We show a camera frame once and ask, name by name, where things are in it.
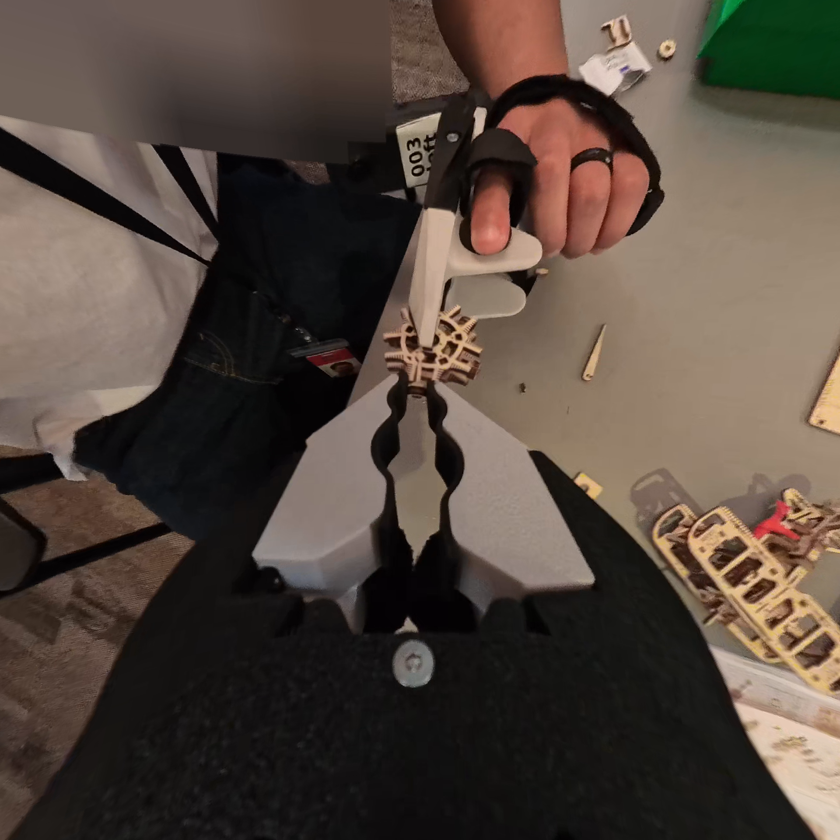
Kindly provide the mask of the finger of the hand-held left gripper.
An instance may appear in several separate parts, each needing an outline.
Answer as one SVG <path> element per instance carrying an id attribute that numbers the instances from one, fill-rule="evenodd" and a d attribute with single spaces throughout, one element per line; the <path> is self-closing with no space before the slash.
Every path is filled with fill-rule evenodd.
<path id="1" fill-rule="evenodd" d="M 421 348 L 430 349 L 442 308 L 448 254 L 458 221 L 458 212 L 441 208 L 425 208 L 421 214 L 416 247 L 410 312 Z"/>

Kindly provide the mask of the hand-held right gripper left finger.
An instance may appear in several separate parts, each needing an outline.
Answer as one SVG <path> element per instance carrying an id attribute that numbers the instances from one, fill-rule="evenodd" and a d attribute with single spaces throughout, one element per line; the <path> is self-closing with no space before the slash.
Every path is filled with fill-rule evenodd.
<path id="1" fill-rule="evenodd" d="M 387 377 L 310 436 L 253 551 L 289 590 L 334 600 L 353 632 L 401 623 L 404 533 L 389 465 L 403 416 L 404 379 Z"/>

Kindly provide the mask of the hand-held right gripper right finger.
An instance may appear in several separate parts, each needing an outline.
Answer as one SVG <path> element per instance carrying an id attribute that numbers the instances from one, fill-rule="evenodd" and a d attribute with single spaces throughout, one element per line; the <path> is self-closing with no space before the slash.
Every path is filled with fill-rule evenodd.
<path id="1" fill-rule="evenodd" d="M 484 613 L 503 599 L 591 589 L 594 573 L 526 445 L 447 385 L 428 387 L 427 414 L 456 590 Z"/>

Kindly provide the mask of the wooden radial engine model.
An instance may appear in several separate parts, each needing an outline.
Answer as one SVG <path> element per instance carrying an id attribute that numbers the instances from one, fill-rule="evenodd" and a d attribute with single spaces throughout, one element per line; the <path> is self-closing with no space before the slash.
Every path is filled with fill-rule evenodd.
<path id="1" fill-rule="evenodd" d="M 475 318 L 468 318 L 460 306 L 441 311 L 432 344 L 420 343 L 411 312 L 401 310 L 401 324 L 383 334 L 389 347 L 384 353 L 386 369 L 405 374 L 407 392 L 425 396 L 431 383 L 467 385 L 480 368 L 482 349 L 478 345 Z"/>

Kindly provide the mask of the person's left forearm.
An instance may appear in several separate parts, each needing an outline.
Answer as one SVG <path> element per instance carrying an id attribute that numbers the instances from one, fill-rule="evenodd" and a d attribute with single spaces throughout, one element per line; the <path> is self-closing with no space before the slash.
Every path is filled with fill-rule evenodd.
<path id="1" fill-rule="evenodd" d="M 559 1 L 433 1 L 432 5 L 458 68 L 491 98 L 520 81 L 569 72 Z"/>

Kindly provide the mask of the grey desk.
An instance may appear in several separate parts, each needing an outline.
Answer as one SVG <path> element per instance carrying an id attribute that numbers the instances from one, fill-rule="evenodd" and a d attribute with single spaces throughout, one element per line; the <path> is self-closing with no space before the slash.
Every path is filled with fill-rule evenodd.
<path id="1" fill-rule="evenodd" d="M 599 482 L 660 569 L 650 524 L 677 503 L 755 522 L 786 487 L 838 498 L 838 436 L 807 423 L 838 351 L 838 101 L 702 84 L 707 6 L 562 2 L 573 72 L 621 14 L 652 61 L 621 102 L 665 202 L 604 254 L 552 260 L 519 314 L 478 325 L 479 374 L 451 387 Z"/>

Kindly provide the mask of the red white id badge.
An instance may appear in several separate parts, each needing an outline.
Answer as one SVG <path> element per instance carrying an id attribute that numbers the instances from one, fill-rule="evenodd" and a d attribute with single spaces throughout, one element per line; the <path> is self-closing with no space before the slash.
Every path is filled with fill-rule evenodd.
<path id="1" fill-rule="evenodd" d="M 357 375 L 361 362 L 346 339 L 311 341 L 288 351 L 290 357 L 305 360 L 331 378 Z"/>

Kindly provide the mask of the person's dark jeans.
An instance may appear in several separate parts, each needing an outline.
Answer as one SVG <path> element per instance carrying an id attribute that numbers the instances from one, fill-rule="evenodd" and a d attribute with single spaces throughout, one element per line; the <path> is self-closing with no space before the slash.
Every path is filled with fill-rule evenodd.
<path id="1" fill-rule="evenodd" d="M 249 164 L 219 190 L 220 245 L 162 384 L 74 450 L 194 541 L 345 408 L 355 376 L 292 351 L 344 340 L 364 360 L 421 212 Z"/>

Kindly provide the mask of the white plastic bag scrap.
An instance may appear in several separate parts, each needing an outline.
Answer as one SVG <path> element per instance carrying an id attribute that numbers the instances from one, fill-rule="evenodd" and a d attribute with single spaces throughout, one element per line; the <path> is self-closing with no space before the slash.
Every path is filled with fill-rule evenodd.
<path id="1" fill-rule="evenodd" d="M 614 97 L 644 79 L 653 69 L 644 52 L 632 41 L 579 66 L 581 79 L 607 97 Z"/>

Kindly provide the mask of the pointed wooden stick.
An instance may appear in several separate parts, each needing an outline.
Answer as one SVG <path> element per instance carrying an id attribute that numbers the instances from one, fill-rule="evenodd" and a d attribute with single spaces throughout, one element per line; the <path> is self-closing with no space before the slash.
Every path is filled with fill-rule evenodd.
<path id="1" fill-rule="evenodd" d="M 581 379 L 583 382 L 591 382 L 595 377 L 595 373 L 597 371 L 602 356 L 603 344 L 606 336 L 606 327 L 607 325 L 605 323 L 601 326 L 597 337 L 593 343 L 590 355 L 581 373 Z"/>

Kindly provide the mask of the wooden biplane model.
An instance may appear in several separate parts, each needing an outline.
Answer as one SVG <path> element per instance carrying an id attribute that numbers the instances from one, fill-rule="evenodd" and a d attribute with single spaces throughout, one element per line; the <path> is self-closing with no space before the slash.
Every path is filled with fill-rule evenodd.
<path id="1" fill-rule="evenodd" d="M 751 528 L 725 506 L 701 515 L 680 504 L 655 522 L 655 547 L 718 624 L 765 664 L 783 666 L 829 696 L 839 691 L 839 628 L 802 583 L 838 554 L 838 500 L 809 501 L 786 488 Z"/>

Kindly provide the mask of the black metal bar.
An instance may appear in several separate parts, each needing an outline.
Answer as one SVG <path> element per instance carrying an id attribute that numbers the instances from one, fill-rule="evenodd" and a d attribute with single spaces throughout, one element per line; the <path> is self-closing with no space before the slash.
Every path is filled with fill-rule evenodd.
<path id="1" fill-rule="evenodd" d="M 170 533 L 172 533 L 171 528 L 162 522 L 158 522 L 152 526 L 96 543 L 85 549 L 61 554 L 48 561 L 39 561 L 32 571 L 26 573 L 21 583 L 10 589 L 2 590 L 1 599 L 24 592 L 59 575 L 75 571 L 83 566 L 138 547 Z"/>

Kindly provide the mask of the wooden part sheet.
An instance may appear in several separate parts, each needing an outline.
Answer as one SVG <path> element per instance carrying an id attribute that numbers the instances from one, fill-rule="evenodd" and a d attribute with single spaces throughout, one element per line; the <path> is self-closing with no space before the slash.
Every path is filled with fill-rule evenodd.
<path id="1" fill-rule="evenodd" d="M 839 368 L 838 354 L 826 374 L 822 389 L 807 418 L 807 423 L 811 427 L 837 436 L 839 435 Z"/>

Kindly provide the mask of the green plastic bin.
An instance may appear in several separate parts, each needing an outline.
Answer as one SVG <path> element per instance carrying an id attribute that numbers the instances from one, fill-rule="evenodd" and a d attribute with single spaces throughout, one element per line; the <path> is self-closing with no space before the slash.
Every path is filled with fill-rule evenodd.
<path id="1" fill-rule="evenodd" d="M 711 2 L 697 57 L 710 87 L 837 100 L 839 2 Z"/>

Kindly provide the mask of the instruction booklet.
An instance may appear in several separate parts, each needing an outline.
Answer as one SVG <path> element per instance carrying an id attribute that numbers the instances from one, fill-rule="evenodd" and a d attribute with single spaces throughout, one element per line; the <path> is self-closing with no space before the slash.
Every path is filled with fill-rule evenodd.
<path id="1" fill-rule="evenodd" d="M 816 838 L 839 838 L 839 701 L 778 666 L 711 652 L 752 745 Z"/>

